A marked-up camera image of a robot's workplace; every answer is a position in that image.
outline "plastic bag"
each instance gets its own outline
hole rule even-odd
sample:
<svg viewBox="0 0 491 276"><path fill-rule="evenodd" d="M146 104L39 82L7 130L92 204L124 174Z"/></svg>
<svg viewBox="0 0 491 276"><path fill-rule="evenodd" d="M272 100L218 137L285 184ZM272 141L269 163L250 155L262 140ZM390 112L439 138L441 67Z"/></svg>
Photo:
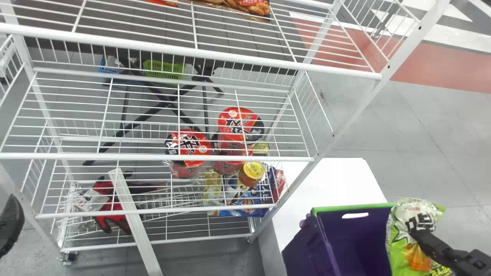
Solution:
<svg viewBox="0 0 491 276"><path fill-rule="evenodd" d="M430 259L410 232L435 231L444 207L423 199L400 198L390 210L385 247L392 276L455 276L447 267Z"/></svg>

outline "red package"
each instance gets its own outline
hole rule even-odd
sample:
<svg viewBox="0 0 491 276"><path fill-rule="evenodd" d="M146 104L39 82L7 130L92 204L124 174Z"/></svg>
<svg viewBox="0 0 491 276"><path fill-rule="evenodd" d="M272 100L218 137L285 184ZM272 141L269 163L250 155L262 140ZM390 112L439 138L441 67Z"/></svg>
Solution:
<svg viewBox="0 0 491 276"><path fill-rule="evenodd" d="M150 2L150 3L154 3L154 4L159 4L159 5L170 6L170 7L178 7L179 6L178 3L167 2L164 0L145 0L145 1Z"/></svg>

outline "noodle cup lid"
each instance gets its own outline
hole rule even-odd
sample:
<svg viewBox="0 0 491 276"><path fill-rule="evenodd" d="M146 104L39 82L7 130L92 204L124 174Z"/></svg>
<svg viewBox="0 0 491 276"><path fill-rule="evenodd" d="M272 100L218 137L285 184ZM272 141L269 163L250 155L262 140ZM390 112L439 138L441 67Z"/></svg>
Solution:
<svg viewBox="0 0 491 276"><path fill-rule="evenodd" d="M218 132L226 135L227 140L242 142L245 136L247 143L254 143L262 138L264 123L247 108L229 107L218 116Z"/></svg>
<svg viewBox="0 0 491 276"><path fill-rule="evenodd" d="M178 145L179 132L169 134L165 141L165 152L169 155L210 155L211 144L208 138L201 132L193 129L181 129L181 144ZM205 163L203 160L173 161L182 166L198 167Z"/></svg>

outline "shelf post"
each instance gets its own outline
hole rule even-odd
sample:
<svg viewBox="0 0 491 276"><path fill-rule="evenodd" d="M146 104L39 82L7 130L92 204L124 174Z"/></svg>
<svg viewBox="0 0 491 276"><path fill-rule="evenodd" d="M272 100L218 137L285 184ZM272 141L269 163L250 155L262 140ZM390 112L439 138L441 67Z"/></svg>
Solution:
<svg viewBox="0 0 491 276"><path fill-rule="evenodd" d="M111 179L114 190L119 198L119 203L124 211L136 211L136 205L133 201L128 184L124 179L123 172L118 167L108 172ZM162 269L160 268L159 261L155 256L150 239L145 231L145 226L141 221L138 214L127 214L126 220L131 229L131 233L135 240L138 251L140 251L141 258L145 264L149 276L163 276Z"/></svg>

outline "white tabletop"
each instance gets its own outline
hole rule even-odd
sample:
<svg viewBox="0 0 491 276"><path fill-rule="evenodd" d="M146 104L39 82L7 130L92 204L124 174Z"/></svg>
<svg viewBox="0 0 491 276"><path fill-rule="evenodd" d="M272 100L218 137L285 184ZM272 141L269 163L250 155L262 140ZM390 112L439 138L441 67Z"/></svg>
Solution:
<svg viewBox="0 0 491 276"><path fill-rule="evenodd" d="M292 184L306 165L284 162L287 182ZM300 220L312 207L383 202L387 200L364 159L322 159L258 237L266 275L286 274L281 251L300 230Z"/></svg>

